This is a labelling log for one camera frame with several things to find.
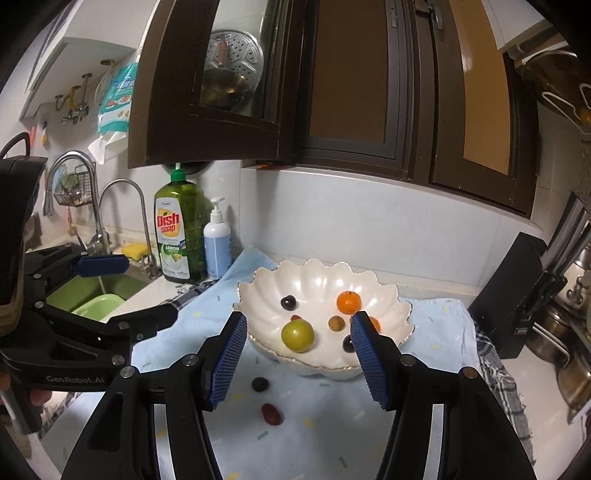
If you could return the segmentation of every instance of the green plum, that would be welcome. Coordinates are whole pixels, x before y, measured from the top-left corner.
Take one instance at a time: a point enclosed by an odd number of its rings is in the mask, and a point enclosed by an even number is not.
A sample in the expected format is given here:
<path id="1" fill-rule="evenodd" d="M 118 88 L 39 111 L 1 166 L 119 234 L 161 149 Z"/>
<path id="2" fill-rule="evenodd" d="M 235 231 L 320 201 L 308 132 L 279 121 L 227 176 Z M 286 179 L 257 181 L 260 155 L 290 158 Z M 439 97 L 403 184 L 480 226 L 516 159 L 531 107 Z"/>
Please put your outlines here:
<path id="1" fill-rule="evenodd" d="M 314 329 L 304 319 L 292 320 L 281 330 L 281 340 L 289 350 L 304 353 L 310 350 L 314 343 Z"/>

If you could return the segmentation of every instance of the white fruit bowl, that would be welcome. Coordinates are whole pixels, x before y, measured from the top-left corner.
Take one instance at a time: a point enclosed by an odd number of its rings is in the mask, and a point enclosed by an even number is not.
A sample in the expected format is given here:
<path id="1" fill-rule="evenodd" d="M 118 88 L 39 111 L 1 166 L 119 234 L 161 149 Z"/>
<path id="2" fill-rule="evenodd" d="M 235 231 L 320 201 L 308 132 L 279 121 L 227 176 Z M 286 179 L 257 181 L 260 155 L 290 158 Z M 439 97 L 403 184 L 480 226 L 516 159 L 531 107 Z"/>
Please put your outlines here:
<path id="1" fill-rule="evenodd" d="M 399 301 L 397 286 L 378 283 L 375 273 L 369 270 L 354 273 L 344 262 L 327 267 L 313 258 L 304 265 L 284 260 L 276 270 L 261 267 L 251 283 L 238 285 L 240 302 L 234 309 L 246 316 L 251 342 L 262 354 L 298 375 L 322 374 L 346 380 L 361 373 L 357 355 L 343 350 L 350 315 L 338 311 L 336 298 L 346 290 L 360 295 L 361 310 L 378 319 L 382 335 L 389 336 L 397 345 L 410 337 L 414 330 L 407 321 L 411 304 Z M 292 312 L 281 307 L 281 299 L 287 295 L 297 300 Z M 281 329 L 293 314 L 314 328 L 314 345 L 305 353 L 289 350 L 281 340 Z M 345 319 L 345 328 L 340 332 L 328 326 L 333 315 Z"/>

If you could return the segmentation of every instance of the finger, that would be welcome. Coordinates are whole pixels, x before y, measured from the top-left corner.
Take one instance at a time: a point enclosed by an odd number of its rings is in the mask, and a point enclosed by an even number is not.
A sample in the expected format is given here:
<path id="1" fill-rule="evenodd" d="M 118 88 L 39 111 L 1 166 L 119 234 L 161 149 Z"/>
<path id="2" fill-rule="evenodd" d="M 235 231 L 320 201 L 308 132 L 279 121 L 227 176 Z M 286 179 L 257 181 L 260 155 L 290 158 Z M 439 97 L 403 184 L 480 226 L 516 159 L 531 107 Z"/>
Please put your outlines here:
<path id="1" fill-rule="evenodd" d="M 0 390 L 8 390 L 10 388 L 10 375 L 6 372 L 0 372 Z"/>
<path id="2" fill-rule="evenodd" d="M 31 403 L 36 407 L 41 407 L 45 402 L 51 398 L 51 391 L 47 390 L 31 390 L 29 393 Z"/>

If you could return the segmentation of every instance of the dark cherry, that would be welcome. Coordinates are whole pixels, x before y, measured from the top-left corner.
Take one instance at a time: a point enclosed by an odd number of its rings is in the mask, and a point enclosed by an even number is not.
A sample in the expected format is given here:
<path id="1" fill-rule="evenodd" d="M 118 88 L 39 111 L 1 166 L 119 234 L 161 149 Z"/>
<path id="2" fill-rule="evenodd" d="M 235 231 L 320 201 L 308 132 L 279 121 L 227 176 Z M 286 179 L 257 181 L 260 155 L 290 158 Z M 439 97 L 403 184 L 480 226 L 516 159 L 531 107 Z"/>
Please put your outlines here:
<path id="1" fill-rule="evenodd" d="M 265 377 L 256 377 L 251 385 L 255 392 L 264 392 L 269 388 L 269 381 Z"/>
<path id="2" fill-rule="evenodd" d="M 347 335 L 343 340 L 343 350 L 347 353 L 355 352 L 355 347 L 353 346 L 353 342 L 351 341 L 351 335 Z"/>
<path id="3" fill-rule="evenodd" d="M 274 405 L 263 403 L 261 412 L 265 422 L 269 425 L 281 425 L 283 423 L 283 415 Z"/>
<path id="4" fill-rule="evenodd" d="M 281 306 L 291 312 L 295 310 L 297 307 L 296 298 L 293 295 L 288 295 L 287 297 L 283 297 L 281 299 Z"/>

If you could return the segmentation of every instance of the dish soap bottle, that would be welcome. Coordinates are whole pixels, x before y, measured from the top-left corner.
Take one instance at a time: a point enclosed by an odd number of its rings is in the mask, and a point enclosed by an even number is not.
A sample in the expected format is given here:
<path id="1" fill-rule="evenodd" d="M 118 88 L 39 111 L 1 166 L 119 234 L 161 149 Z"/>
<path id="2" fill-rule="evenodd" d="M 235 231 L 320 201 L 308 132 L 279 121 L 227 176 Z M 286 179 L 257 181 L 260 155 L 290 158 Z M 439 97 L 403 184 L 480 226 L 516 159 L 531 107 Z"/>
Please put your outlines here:
<path id="1" fill-rule="evenodd" d="M 203 242 L 207 204 L 201 188 L 187 181 L 177 163 L 170 183 L 154 196 L 158 254 L 167 280 L 196 283 L 207 277 Z"/>

